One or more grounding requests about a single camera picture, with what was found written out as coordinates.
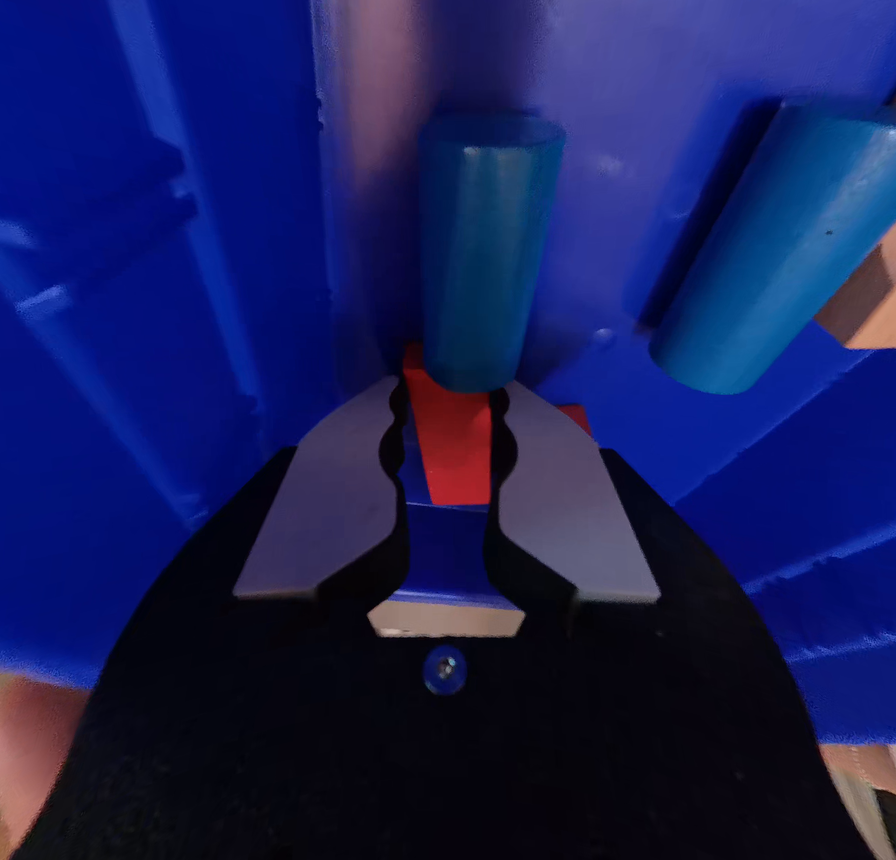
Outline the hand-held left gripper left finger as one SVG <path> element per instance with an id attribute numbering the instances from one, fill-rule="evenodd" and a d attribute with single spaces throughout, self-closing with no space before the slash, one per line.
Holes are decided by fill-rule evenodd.
<path id="1" fill-rule="evenodd" d="M 238 576 L 237 599 L 373 608 L 405 581 L 399 470 L 408 403 L 404 380 L 386 376 L 302 437 Z"/>

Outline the blue plastic bin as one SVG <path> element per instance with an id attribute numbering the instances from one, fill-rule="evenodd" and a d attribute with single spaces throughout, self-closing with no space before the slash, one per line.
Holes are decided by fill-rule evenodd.
<path id="1" fill-rule="evenodd" d="M 785 102 L 894 95 L 894 0 L 2 0 L 2 668 L 91 686 L 168 559 L 420 340 L 431 115 L 566 130 L 518 375 L 752 595 L 829 742 L 894 743 L 894 350 L 747 392 L 651 330 Z"/>

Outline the blue wooden cylinder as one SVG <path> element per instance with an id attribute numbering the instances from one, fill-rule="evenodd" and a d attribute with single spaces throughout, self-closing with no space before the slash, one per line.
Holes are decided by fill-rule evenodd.
<path id="1" fill-rule="evenodd" d="M 783 103 L 651 338 L 655 365 L 750 389 L 894 223 L 892 105 Z"/>
<path id="2" fill-rule="evenodd" d="M 557 123 L 515 113 L 442 115 L 420 132 L 424 367 L 450 392 L 517 373 L 565 145 Z"/>

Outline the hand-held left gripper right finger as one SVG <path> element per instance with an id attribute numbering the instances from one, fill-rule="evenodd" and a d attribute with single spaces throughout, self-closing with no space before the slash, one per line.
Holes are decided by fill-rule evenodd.
<path id="1" fill-rule="evenodd" d="M 493 403 L 488 579 L 518 608 L 653 605 L 660 590 L 599 443 L 523 385 Z"/>

